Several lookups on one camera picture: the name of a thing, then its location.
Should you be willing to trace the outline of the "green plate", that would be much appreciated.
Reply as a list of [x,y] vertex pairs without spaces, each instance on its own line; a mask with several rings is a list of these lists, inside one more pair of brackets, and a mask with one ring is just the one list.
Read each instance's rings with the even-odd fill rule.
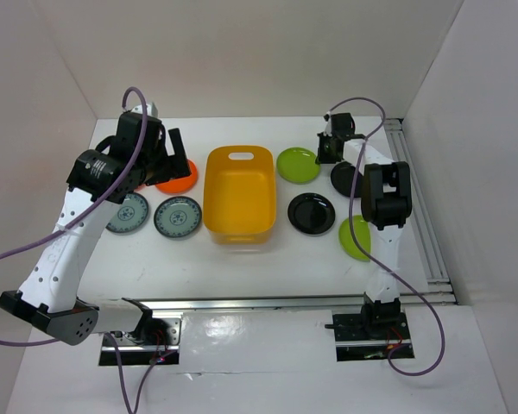
[[277,157],[276,168],[283,179],[298,185],[315,180],[320,173],[315,153],[303,147],[283,150]]
[[361,262],[369,262],[370,258],[359,248],[355,243],[358,241],[359,245],[368,254],[371,252],[371,237],[368,223],[361,215],[352,217],[352,224],[350,219],[344,219],[338,228],[338,241],[341,248],[354,260]]

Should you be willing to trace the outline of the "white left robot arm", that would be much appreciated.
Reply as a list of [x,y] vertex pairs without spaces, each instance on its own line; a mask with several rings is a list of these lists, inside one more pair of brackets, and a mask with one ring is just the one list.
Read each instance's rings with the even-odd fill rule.
[[55,225],[60,236],[47,243],[17,290],[1,294],[0,308],[69,345],[91,334],[116,331],[134,344],[145,343],[158,325],[150,308],[129,298],[88,304],[78,297],[79,284],[125,197],[142,185],[189,174],[179,129],[165,129],[152,116],[124,112],[114,135],[75,160]]

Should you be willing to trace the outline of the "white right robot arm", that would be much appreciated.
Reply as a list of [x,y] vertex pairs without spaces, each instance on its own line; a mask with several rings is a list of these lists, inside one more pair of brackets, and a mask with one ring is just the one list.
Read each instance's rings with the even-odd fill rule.
[[[327,113],[324,119],[317,162],[335,164],[346,155],[358,154],[366,140],[356,132],[352,115]],[[407,162],[392,160],[366,144],[356,169],[363,175],[361,214],[369,224],[370,252],[377,264],[363,295],[359,327],[367,337],[377,338],[401,313],[398,283],[391,273],[398,267],[401,234],[412,212],[410,168]]]

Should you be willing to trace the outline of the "yellow plastic bin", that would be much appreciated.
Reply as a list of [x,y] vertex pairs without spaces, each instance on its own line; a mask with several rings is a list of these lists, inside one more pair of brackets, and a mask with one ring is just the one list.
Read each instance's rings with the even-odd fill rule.
[[265,147],[218,147],[205,169],[203,221],[217,244],[263,244],[276,221],[273,155]]

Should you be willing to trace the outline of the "black plate far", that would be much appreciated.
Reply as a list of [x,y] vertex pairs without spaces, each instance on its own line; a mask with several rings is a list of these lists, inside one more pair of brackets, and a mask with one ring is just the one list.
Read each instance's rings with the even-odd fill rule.
[[351,196],[352,179],[356,168],[347,161],[337,163],[331,170],[331,183],[333,188],[342,196]]

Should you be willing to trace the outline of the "black plate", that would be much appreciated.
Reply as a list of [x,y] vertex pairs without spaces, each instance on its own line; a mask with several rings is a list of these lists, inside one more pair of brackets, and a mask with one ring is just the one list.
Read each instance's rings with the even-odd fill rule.
[[333,188],[342,196],[351,196],[352,179],[356,168],[347,161],[337,163],[331,170],[331,183]]
[[306,235],[323,235],[335,223],[336,212],[326,197],[314,192],[305,192],[290,201],[287,217],[299,232]]

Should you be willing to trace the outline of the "small blue floral plate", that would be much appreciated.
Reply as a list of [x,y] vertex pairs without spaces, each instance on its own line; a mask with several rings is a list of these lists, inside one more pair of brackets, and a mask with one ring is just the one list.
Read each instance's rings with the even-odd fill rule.
[[169,239],[182,239],[193,234],[201,224],[202,209],[197,201],[186,196],[168,198],[154,213],[156,230]]

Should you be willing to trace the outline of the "black plate near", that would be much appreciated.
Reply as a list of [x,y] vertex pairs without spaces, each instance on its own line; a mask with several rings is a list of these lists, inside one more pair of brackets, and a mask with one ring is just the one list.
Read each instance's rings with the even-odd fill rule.
[[323,235],[335,223],[336,212],[326,197],[314,192],[305,192],[290,201],[287,217],[299,232],[306,235]]

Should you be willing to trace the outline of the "large blue floral plate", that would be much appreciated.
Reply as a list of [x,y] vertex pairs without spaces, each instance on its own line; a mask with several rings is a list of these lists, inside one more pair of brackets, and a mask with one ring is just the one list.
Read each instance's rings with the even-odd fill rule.
[[111,233],[124,235],[137,231],[147,221],[148,200],[138,193],[128,194],[114,217],[106,225]]

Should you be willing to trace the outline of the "front aluminium rail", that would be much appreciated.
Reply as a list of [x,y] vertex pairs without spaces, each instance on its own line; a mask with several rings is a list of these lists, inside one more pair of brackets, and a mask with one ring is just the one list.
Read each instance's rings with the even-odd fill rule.
[[[423,293],[433,305],[456,304],[452,292],[436,291]],[[153,311],[266,311],[266,310],[313,310],[339,309],[363,305],[362,295],[272,297],[272,298],[182,298],[182,299],[136,299]],[[401,295],[401,305],[424,304],[413,294]]]

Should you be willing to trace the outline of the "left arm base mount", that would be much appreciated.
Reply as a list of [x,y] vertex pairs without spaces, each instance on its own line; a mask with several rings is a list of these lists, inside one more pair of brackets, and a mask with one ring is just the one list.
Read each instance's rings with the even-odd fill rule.
[[113,367],[117,365],[114,343],[117,345],[124,367],[144,367],[157,361],[160,366],[174,366],[180,362],[180,338],[182,314],[159,312],[154,318],[160,320],[146,333],[144,339],[129,333],[113,331],[113,336],[103,338],[99,352],[98,365]]

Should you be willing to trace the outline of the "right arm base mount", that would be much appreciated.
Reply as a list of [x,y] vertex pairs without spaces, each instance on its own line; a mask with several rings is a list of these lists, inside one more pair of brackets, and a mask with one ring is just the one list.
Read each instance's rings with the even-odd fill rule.
[[333,333],[338,362],[386,360],[392,350],[394,359],[414,358],[404,312],[387,327],[366,327],[359,314],[333,314],[324,327]]

